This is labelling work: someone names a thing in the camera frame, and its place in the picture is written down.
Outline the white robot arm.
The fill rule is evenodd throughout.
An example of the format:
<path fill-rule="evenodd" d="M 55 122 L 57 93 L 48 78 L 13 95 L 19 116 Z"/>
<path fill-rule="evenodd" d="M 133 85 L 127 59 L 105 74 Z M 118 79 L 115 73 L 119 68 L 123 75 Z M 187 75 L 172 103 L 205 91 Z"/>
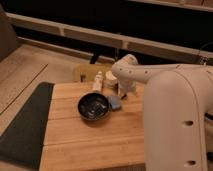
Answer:
<path fill-rule="evenodd" d="M 213 66 L 140 65 L 127 55 L 112 73 L 125 92 L 145 85 L 146 171 L 213 171 Z"/>

